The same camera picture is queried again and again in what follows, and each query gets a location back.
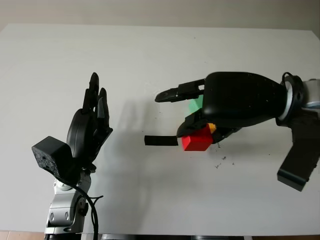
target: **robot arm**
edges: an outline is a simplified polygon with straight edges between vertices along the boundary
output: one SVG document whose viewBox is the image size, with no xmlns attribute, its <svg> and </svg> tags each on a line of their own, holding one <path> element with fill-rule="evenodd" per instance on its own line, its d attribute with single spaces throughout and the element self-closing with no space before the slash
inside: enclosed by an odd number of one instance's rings
<svg viewBox="0 0 320 240">
<path fill-rule="evenodd" d="M 241 128 L 275 118 L 278 126 L 291 128 L 293 141 L 278 180 L 302 191 L 320 157 L 320 79 L 302 82 L 286 72 L 278 84 L 254 73 L 214 72 L 163 91 L 155 101 L 177 102 L 199 95 L 203 95 L 202 108 L 185 118 L 178 138 L 213 123 L 215 144 Z"/>
<path fill-rule="evenodd" d="M 112 131 L 107 92 L 102 88 L 99 93 L 99 77 L 94 72 L 85 91 L 83 106 L 73 116 L 66 143 L 48 136 L 32 147 L 38 166 L 56 178 L 44 239 L 81 239 L 81 234 L 77 233 L 83 231 L 88 203 L 93 239 L 98 239 L 97 212 L 87 193 L 91 185 L 90 174 L 96 170 L 93 161 Z"/>
</svg>

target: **floor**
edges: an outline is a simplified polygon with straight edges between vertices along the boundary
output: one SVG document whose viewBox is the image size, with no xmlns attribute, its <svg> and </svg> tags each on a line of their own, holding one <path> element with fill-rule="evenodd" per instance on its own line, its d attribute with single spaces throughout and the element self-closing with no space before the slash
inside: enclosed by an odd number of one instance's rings
<svg viewBox="0 0 320 240">
<path fill-rule="evenodd" d="M 84 234 L 82 239 L 90 239 Z M 320 235 L 312 236 L 254 236 L 253 240 L 320 240 Z M 41 232 L 0 231 L 0 240 L 44 240 Z"/>
</svg>

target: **black cable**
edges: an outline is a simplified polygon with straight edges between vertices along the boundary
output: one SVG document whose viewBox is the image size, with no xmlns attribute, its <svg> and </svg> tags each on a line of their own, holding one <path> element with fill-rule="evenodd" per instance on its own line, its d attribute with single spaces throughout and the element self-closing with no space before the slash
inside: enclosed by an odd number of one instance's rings
<svg viewBox="0 0 320 240">
<path fill-rule="evenodd" d="M 103 196 L 99 197 L 89 197 L 89 195 L 83 191 L 80 187 L 76 186 L 75 184 L 72 184 L 71 182 L 65 181 L 61 178 L 56 177 L 60 182 L 72 187 L 76 191 L 78 191 L 89 203 L 91 207 L 91 221 L 93 225 L 93 240 L 98 240 L 98 232 L 99 232 L 99 224 L 98 224 L 98 214 L 97 210 L 95 207 L 95 203 L 97 202 L 98 199 L 102 198 Z"/>
<path fill-rule="evenodd" d="M 94 207 L 96 207 L 96 202 L 97 202 L 99 199 L 103 198 L 103 197 L 104 197 L 103 195 L 101 195 L 101 196 L 96 196 L 96 197 L 90 197 L 91 199 L 95 199 L 94 202 L 93 202 Z M 91 221 L 92 221 L 92 224 L 95 224 L 94 215 L 93 215 L 93 212 L 92 212 L 92 211 L 91 211 Z"/>
<path fill-rule="evenodd" d="M 289 75 L 290 77 L 292 77 L 292 74 L 291 74 L 290 72 L 288 72 L 288 71 L 286 71 L 286 72 L 282 75 L 282 81 L 281 81 L 281 83 L 282 83 L 282 85 L 284 85 L 284 86 L 285 86 L 285 78 L 286 78 L 286 75 Z"/>
</svg>

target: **colored block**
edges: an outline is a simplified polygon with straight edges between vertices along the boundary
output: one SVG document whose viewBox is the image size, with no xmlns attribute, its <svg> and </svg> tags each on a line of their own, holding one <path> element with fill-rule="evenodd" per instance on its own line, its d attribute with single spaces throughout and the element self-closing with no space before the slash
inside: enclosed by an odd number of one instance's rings
<svg viewBox="0 0 320 240">
<path fill-rule="evenodd" d="M 208 124 L 189 136 L 183 136 L 181 140 L 185 151 L 205 151 L 213 143 Z"/>
<path fill-rule="evenodd" d="M 204 96 L 200 95 L 198 98 L 196 99 L 191 99 L 189 101 L 189 110 L 190 113 L 194 113 L 197 110 L 202 108 L 202 102 L 204 101 Z"/>
<path fill-rule="evenodd" d="M 210 128 L 211 134 L 213 134 L 217 130 L 216 125 L 213 124 L 213 123 L 208 123 L 208 125 L 209 125 L 209 128 Z"/>
</svg>

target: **table surface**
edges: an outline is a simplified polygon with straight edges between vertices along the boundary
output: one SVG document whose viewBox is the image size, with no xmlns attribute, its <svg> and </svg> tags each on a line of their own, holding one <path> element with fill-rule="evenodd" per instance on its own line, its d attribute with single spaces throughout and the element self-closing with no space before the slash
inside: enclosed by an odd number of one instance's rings
<svg viewBox="0 0 320 240">
<path fill-rule="evenodd" d="M 144 144 L 144 135 L 174 135 L 188 114 L 187 101 L 155 103 L 161 91 L 218 71 L 307 81 L 319 66 L 311 31 L 9 24 L 0 33 L 0 229 L 44 230 L 54 178 L 31 146 L 66 140 L 97 72 L 114 129 L 89 190 L 104 195 L 100 233 L 320 234 L 320 168 L 302 192 L 277 181 L 292 142 L 274 119 L 206 152 Z M 84 232 L 93 232 L 90 217 Z"/>
</svg>

